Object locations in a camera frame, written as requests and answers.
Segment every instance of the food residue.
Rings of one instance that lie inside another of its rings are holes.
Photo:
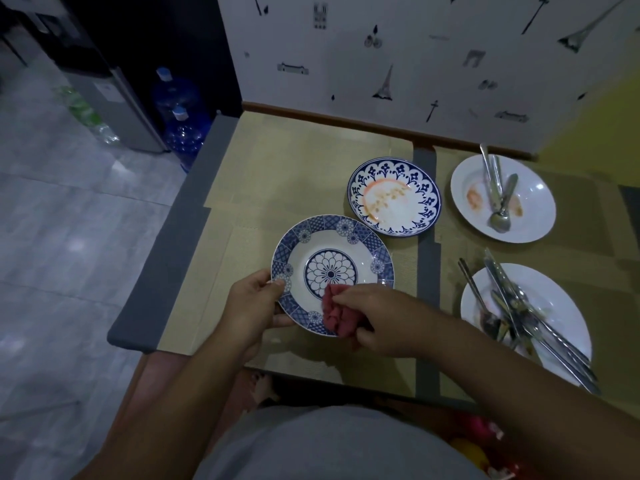
[[[478,193],[475,185],[471,185],[467,192],[467,202],[475,212],[482,209],[482,195]]]
[[[380,212],[389,208],[389,203],[404,203],[406,193],[411,187],[392,178],[382,178],[370,183],[364,189],[362,202],[366,215],[380,220]]]
[[[513,216],[522,217],[522,204],[516,194],[512,195],[511,200],[509,201],[509,212]]]

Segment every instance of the person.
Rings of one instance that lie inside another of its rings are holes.
[[[430,432],[357,406],[254,411],[203,460],[234,377],[257,354],[262,332],[292,324],[274,316],[283,290],[268,269],[233,284],[216,329],[167,391],[75,478],[486,478]],[[434,362],[545,477],[638,478],[640,422],[633,417],[400,291],[356,285],[335,301],[368,317],[373,330],[357,330],[362,346]]]

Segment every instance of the plastic bottle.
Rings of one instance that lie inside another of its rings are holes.
[[[154,86],[151,97],[164,121],[173,120],[173,109],[182,106],[192,116],[197,112],[209,117],[200,97],[200,91],[192,81],[183,77],[173,77],[166,67],[158,67],[156,74],[160,81]]]
[[[211,120],[201,112],[190,116],[182,106],[175,107],[172,115],[173,119],[167,123],[164,131],[164,141],[180,159],[182,169],[188,173],[211,129]]]
[[[120,138],[101,119],[89,103],[71,86],[62,86],[57,90],[62,99],[62,103],[67,106],[69,112],[75,119],[93,133],[98,140],[107,144],[119,144]]]

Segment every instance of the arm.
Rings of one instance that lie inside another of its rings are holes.
[[[260,348],[268,326],[292,324],[273,316],[284,283],[267,284],[258,271],[233,284],[220,323],[169,389],[78,475],[82,479],[190,479],[242,365]]]
[[[435,362],[549,478],[637,478],[633,417],[404,293],[358,285],[334,301],[367,315],[374,331],[357,332],[365,347]]]

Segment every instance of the blue and white plate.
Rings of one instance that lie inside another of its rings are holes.
[[[324,327],[322,297],[330,283],[394,286],[394,265],[380,238],[350,217],[310,217],[294,225],[278,243],[272,279],[285,281],[278,301],[302,328],[335,337]]]
[[[354,213],[376,232],[408,237],[433,226],[442,200],[436,183],[407,160],[376,158],[349,179],[347,197]]]

